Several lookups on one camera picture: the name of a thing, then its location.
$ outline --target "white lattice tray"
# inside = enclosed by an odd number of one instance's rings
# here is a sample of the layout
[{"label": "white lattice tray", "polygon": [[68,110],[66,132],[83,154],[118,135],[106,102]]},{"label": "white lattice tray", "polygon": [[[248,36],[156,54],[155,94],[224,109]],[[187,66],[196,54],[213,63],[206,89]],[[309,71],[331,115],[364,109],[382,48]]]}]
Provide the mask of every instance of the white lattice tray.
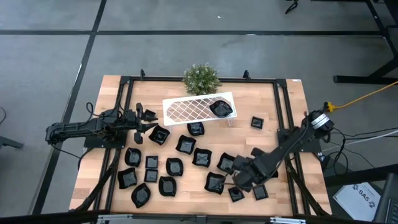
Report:
[{"label": "white lattice tray", "polygon": [[[209,106],[217,100],[227,102],[232,107],[233,112],[225,118],[215,116],[213,112],[211,112]],[[216,119],[232,119],[237,115],[234,98],[231,92],[163,100],[163,118],[165,126]]]}]

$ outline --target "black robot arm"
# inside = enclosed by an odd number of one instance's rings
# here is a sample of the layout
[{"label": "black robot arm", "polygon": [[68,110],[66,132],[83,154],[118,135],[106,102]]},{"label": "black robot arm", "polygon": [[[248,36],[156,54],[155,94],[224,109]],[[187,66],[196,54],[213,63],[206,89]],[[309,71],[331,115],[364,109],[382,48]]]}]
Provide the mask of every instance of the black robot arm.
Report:
[{"label": "black robot arm", "polygon": [[291,129],[285,141],[272,152],[265,153],[254,148],[251,152],[254,158],[236,156],[233,163],[232,179],[234,184],[249,192],[254,185],[265,183],[276,172],[286,155],[301,148],[314,138],[329,135],[333,125],[323,111],[312,111],[305,116],[301,127]]},{"label": "black robot arm", "polygon": [[141,121],[155,121],[157,118],[144,114],[142,105],[137,103],[137,112],[127,110],[124,114],[118,110],[107,110],[97,118],[78,123],[54,123],[46,129],[45,140],[49,144],[63,142],[69,138],[100,136],[105,141],[112,141],[122,131],[136,129],[134,140],[142,144],[140,133],[153,128],[157,123],[142,124]]}]

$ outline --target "potted plant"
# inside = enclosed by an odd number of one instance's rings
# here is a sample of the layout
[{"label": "potted plant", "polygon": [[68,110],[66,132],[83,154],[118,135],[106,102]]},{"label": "potted plant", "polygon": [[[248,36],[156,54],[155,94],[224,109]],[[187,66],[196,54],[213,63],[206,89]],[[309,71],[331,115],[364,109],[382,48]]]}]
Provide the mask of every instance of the potted plant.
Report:
[{"label": "potted plant", "polygon": [[206,95],[217,92],[217,88],[221,86],[221,82],[217,77],[217,70],[209,66],[193,64],[191,68],[184,72],[182,80],[187,89],[187,93],[191,95]]}]

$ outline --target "wooden tabletop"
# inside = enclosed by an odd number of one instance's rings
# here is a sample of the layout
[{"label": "wooden tabletop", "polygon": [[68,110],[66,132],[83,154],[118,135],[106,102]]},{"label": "wooden tabletop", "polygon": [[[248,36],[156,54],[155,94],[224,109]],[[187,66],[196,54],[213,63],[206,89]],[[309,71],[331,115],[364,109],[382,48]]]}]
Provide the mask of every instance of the wooden tabletop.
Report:
[{"label": "wooden tabletop", "polygon": [[[116,100],[120,76],[105,75],[99,90],[95,113],[112,109]],[[287,80],[290,104],[295,125],[300,125],[304,111],[307,111],[307,102],[303,86],[300,80]],[[127,147],[138,148],[142,152],[141,164],[136,168],[138,185],[144,182],[145,157],[159,157],[159,174],[157,183],[147,183],[152,192],[150,200],[141,208],[136,208],[131,201],[131,193],[135,186],[119,190],[116,180],[114,188],[111,212],[114,213],[169,213],[169,214],[205,214],[205,215],[237,215],[237,216],[289,216],[292,215],[290,205],[287,175],[284,163],[279,167],[279,177],[273,178],[265,183],[269,198],[256,201],[253,192],[245,192],[245,198],[232,203],[226,185],[221,195],[208,192],[204,189],[206,177],[209,172],[224,174],[216,165],[222,155],[226,152],[232,156],[237,154],[250,156],[253,147],[263,151],[272,151],[277,145],[276,130],[279,127],[275,108],[275,98],[271,84],[264,83],[223,83],[218,92],[231,91],[238,117],[234,119],[232,127],[228,126],[227,120],[216,120],[204,122],[205,135],[197,136],[195,147],[209,149],[211,164],[209,168],[199,167],[192,164],[193,154],[187,155],[178,152],[175,147],[179,137],[183,134],[189,136],[187,125],[172,126],[172,133],[162,146],[152,142],[148,135],[152,130],[143,134],[144,143],[137,145],[133,141],[135,131],[130,131],[127,138],[127,146],[121,152],[118,171],[129,168],[124,161]],[[163,125],[162,100],[188,96],[182,82],[156,82],[135,81],[132,91],[130,107],[135,110],[136,103],[142,103],[144,109],[155,111],[158,122]],[[284,122],[287,124],[287,115],[284,104]],[[263,129],[250,127],[252,116],[264,118]],[[331,213],[322,169],[318,159],[311,153],[301,153],[305,183],[309,191],[324,210]],[[80,170],[76,180],[70,208],[76,208],[98,182],[104,149],[93,149],[81,161]],[[182,177],[175,177],[177,182],[177,194],[175,197],[164,197],[159,193],[158,183],[160,176],[168,176],[165,170],[165,162],[168,157],[178,157],[183,161],[184,172]],[[100,208],[104,208],[108,184],[104,187],[101,196]],[[301,195],[296,186],[296,197],[298,209],[303,213]]]}]

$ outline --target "concrete floor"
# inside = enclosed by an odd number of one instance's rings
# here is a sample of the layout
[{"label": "concrete floor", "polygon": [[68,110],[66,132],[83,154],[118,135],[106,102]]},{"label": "concrete floor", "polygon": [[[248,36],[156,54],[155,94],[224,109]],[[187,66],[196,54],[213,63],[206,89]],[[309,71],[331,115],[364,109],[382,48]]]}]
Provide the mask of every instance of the concrete floor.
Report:
[{"label": "concrete floor", "polygon": [[[3,0],[0,29],[91,30],[99,5],[100,0]],[[365,3],[301,0],[285,15],[289,5],[276,0],[113,0],[106,4],[99,29],[377,29]],[[385,5],[375,7],[385,25],[392,24]],[[87,41],[86,35],[0,35],[0,106],[7,111],[0,135],[25,142],[20,150],[1,149],[0,217],[28,212],[50,150],[45,128],[62,117]],[[374,37],[97,36],[71,122],[87,119],[85,103],[95,103],[103,75],[138,75],[142,68],[148,76],[181,76],[191,64],[209,62],[221,77],[241,77],[247,69],[252,77],[302,79],[309,110],[314,110],[324,101],[340,105],[380,88],[336,84],[332,76],[365,76],[391,58],[385,41]],[[390,88],[331,118],[349,134],[398,126],[392,119],[397,94],[396,87]],[[332,141],[340,138],[333,136]],[[385,166],[396,162],[396,143],[393,138],[378,139],[348,149]],[[63,150],[80,155],[82,145],[83,139],[67,140]],[[362,158],[347,156],[351,170],[369,168]],[[44,213],[68,209],[76,174],[77,160],[61,154]]]}]

